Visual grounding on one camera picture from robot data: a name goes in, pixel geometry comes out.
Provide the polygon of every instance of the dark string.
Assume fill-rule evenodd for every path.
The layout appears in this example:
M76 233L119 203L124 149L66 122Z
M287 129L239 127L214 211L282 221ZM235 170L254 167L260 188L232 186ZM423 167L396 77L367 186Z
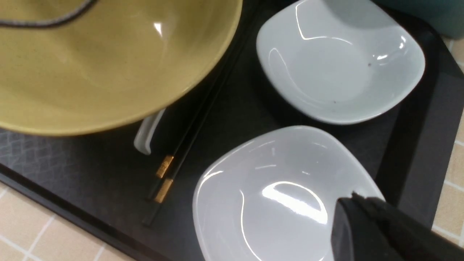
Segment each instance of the dark string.
M86 0L78 8L74 9L72 12L50 20L42 21L18 21L18 20L5 20L0 19L0 27L11 27L11 28L54 28L70 23L77 18L84 15L88 12L98 0Z

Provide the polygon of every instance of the teal container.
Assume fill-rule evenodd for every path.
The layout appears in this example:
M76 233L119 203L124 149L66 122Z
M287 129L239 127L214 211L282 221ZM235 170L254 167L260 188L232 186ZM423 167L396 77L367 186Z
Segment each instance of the teal container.
M373 0L428 22L440 34L464 37L464 0Z

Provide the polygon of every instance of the tile grout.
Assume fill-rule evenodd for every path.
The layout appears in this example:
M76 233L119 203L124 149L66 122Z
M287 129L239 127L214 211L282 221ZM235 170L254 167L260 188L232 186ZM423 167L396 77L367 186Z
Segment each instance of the tile grout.
M100 259L100 256L103 254L105 247L106 247L106 243L104 242L103 245L98 250L97 254L95 255L95 258L93 259L93 261L98 261L98 259Z
M460 236L455 235L455 234L449 232L448 230L443 229L443 228L441 228L441 227L439 227L439 226L437 226L437 225L432 225L432 229L434 229L434 230L436 230L436 231L438 231L438 232L440 232L440 233L442 233L442 234L444 234L444 235L447 235L447 236L449 236L449 237L451 237L451 238L453 238L453 239L458 239L458 240L461 239Z
M50 226L50 224L55 220L57 214L53 214L50 219L47 221L47 223L45 223L45 225L42 227L42 230L37 234L37 237L35 238L34 242L32 243L32 245L29 247L29 250L27 251L27 254L24 256L23 258L23 261L26 261L28 256L32 253L32 251L34 250L35 246L37 245L37 243L39 242L40 238L42 237L42 235L45 233L45 231L47 230L47 228Z
M26 250L22 247L18 246L17 244L13 243L11 240L7 239L6 237L0 235L0 241L4 242L5 244L9 245L10 247L20 251L22 254L26 255L27 257L31 258L34 261L42 261L40 258L34 256L33 254L29 254Z
M443 182L443 184L446 184L446 185L448 185L448 186L450 186L450 187L453 187L453 188L455 188L455 189L457 189L457 190L459 190L459 191L464 192L464 188L463 188L463 187L461 187L461 186L459 186L459 185L456 185L456 184L454 184L454 183L452 183L452 182L450 182L450 181L445 180L445 181Z

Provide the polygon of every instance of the black object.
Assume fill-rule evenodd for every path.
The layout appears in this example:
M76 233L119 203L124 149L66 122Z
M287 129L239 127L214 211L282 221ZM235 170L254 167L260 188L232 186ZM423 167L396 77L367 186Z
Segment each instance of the black object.
M460 261L464 250L379 198L340 198L332 229L335 261Z
M0 27L10 27L17 29L46 29L46 28L55 28L59 26L66 25L73 22L74 20L80 18L86 14L92 7L97 3L98 0L85 0L80 6L74 9L72 12L67 13L61 17L43 20L43 21L20 21L20 20L6 20L0 19Z
M459 66L426 23L388 10L424 51L425 74L416 89L398 106L361 124L332 126L310 120L275 93L256 55L259 28L288 4L244 0L226 55L188 94L191 98L179 100L185 103L183 109L163 117L150 156L133 148L139 124L58 138L0 130L0 181L137 260L203 260L192 219L193 191L203 171L251 138L304 124L339 139L389 203L430 228L464 106ZM198 97L205 95L201 106ZM151 226L143 226L141 221L152 210L145 198L155 173L198 107L180 149L187 156L183 162L173 160L169 169L177 172L176 179Z

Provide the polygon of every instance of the gold chopstick band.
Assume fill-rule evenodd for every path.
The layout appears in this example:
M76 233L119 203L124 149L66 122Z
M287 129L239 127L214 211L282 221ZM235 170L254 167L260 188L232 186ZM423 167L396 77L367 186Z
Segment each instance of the gold chopstick band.
M174 156L171 156L171 155L167 155L166 157L164 157L163 162L161 163L161 166L156 171L156 176L158 178L164 177L164 174L166 174L166 171L169 168L169 165L171 164L173 159L174 159Z
M163 203L164 198L166 197L166 194L169 191L169 188L171 187L172 183L174 180L167 178L164 180L163 185L161 186L160 191L158 191L158 194L155 197L155 201L157 203Z

